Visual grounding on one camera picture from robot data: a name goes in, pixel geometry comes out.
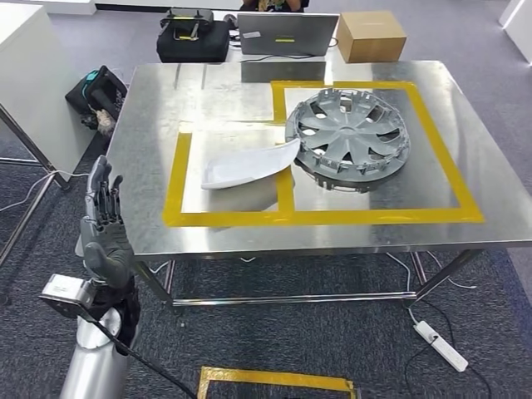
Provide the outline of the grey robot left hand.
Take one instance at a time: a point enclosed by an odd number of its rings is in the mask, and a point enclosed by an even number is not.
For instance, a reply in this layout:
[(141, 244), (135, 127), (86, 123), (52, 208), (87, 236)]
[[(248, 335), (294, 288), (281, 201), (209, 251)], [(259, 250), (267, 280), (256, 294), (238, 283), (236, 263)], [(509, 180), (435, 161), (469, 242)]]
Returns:
[(80, 221), (84, 266), (111, 288), (125, 287), (131, 278), (134, 253), (121, 214), (121, 175), (109, 180), (112, 166), (99, 156), (88, 177), (85, 215)]

